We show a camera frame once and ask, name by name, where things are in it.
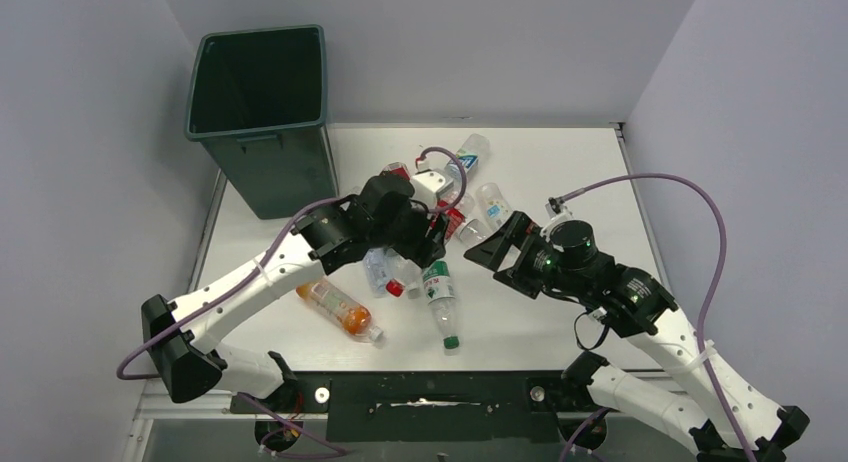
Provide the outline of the red label bottle red cap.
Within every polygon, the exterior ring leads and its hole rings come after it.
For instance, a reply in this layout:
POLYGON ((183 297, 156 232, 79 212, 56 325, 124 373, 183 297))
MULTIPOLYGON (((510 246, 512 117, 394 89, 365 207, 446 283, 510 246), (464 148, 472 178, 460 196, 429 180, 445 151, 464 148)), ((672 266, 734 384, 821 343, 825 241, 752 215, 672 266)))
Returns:
POLYGON ((456 201, 456 205, 446 211, 448 217, 446 242, 456 240, 465 247, 471 248, 482 243, 493 234, 493 231, 482 220, 473 216, 476 201, 471 195, 465 194, 458 198, 455 194, 449 194, 438 201, 438 206, 445 207, 454 201, 456 201))

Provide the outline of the red white label bottle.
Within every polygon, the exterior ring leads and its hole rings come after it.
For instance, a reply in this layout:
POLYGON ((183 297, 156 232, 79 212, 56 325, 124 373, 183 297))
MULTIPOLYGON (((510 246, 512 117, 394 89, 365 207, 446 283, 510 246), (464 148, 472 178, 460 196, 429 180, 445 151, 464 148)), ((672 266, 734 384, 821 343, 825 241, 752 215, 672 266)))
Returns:
POLYGON ((386 283, 385 289, 388 294, 392 295, 393 297, 399 298, 401 295, 404 294, 406 286, 403 283, 397 281, 396 279, 391 279, 386 283))

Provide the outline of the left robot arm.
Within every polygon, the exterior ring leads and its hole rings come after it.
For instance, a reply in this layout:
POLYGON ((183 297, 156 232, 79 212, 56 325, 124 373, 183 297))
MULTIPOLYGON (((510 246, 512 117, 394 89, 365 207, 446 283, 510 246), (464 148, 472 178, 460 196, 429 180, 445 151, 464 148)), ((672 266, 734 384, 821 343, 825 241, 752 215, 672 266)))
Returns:
POLYGON ((141 306, 144 349, 174 403, 212 390, 269 400, 293 374, 281 355, 224 344, 224 338, 287 293, 388 248, 419 268, 445 254, 448 219, 438 201, 451 183, 436 171, 371 177, 357 194, 313 202, 268 249, 218 280, 141 306))

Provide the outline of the dark green label bottle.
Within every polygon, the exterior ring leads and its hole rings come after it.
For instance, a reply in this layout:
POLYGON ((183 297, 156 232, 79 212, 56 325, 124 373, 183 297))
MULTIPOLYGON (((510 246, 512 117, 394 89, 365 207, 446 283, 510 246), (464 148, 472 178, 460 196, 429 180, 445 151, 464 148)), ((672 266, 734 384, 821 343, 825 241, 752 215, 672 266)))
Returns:
POLYGON ((411 299, 418 298, 421 295, 422 269, 418 265, 395 252, 391 252, 388 257, 388 266, 392 272, 392 279, 396 279, 406 286, 403 295, 411 299))

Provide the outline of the green label green cap bottle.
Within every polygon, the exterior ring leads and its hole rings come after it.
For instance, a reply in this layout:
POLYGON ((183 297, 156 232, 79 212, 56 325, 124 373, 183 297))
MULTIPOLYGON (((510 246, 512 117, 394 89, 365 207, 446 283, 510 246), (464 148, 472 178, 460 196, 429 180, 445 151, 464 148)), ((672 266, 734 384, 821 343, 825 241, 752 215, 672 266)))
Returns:
POLYGON ((460 339, 455 317, 456 293, 453 280, 444 260, 437 260, 422 274, 423 290, 433 320, 439 330, 443 347, 455 350, 460 339))

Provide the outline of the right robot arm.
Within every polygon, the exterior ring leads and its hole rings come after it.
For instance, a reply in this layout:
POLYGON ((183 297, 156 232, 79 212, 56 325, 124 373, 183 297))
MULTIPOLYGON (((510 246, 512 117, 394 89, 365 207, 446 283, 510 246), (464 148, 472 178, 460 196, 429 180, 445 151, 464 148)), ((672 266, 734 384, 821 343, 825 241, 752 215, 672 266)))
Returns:
POLYGON ((584 352, 563 373, 572 407, 593 403, 642 422, 678 442, 699 461, 743 461, 740 427, 757 461, 784 461, 809 425, 798 407, 781 406, 750 385, 696 329, 673 296, 649 273, 601 251, 592 226, 562 220, 540 227, 515 212, 464 257, 496 281, 532 299, 574 300, 622 340, 653 359, 683 389, 678 395, 584 352))

